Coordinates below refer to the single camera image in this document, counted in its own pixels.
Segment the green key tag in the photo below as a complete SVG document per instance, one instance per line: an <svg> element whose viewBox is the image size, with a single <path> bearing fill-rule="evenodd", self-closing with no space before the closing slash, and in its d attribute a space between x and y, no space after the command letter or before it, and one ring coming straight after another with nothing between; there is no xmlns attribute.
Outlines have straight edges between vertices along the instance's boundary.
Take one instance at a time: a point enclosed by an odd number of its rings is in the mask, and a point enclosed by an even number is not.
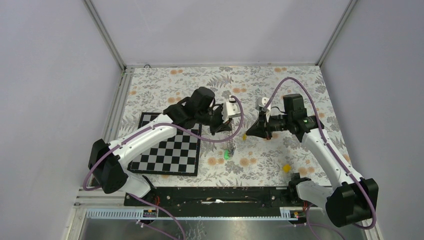
<svg viewBox="0 0 424 240"><path fill-rule="evenodd" d="M225 159L225 160L229 160L230 158L231 158L231 151L229 150L229 149L226 149L225 151L224 151L224 155L223 155L223 158Z"/></svg>

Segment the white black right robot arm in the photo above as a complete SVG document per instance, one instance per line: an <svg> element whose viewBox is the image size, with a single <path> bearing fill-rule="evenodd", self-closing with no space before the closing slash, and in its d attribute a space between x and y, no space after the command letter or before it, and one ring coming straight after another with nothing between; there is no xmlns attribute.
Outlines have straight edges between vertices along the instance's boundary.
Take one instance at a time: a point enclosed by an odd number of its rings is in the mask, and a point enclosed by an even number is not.
<svg viewBox="0 0 424 240"><path fill-rule="evenodd" d="M321 186L300 173L293 173L287 186L287 201L293 206L303 202L322 208L336 227L371 220L376 224L379 187L373 178L365 179L335 148L324 125L316 115L308 115L300 94L283 96L282 114L272 115L270 99L256 100L258 119L247 136L270 140L274 132L288 131L310 151L328 177L331 188Z"/></svg>

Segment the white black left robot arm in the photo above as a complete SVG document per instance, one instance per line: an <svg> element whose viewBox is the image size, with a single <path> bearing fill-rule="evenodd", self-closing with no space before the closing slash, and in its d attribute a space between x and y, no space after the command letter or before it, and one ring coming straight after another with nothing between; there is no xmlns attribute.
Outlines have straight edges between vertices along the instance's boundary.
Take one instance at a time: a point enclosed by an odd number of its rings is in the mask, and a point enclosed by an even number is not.
<svg viewBox="0 0 424 240"><path fill-rule="evenodd" d="M138 155L161 141L177 135L187 134L204 141L205 138L193 133L195 125L209 127L212 135L231 131L233 118L243 114L240 101L229 96L224 103L216 103L214 92L199 87L191 96L169 105L154 120L133 133L105 142L102 138L92 144L88 160L89 172L83 181L83 189L102 189L105 194L117 191L129 192L144 206L152 204L155 192L143 176L128 171L128 164Z"/></svg>

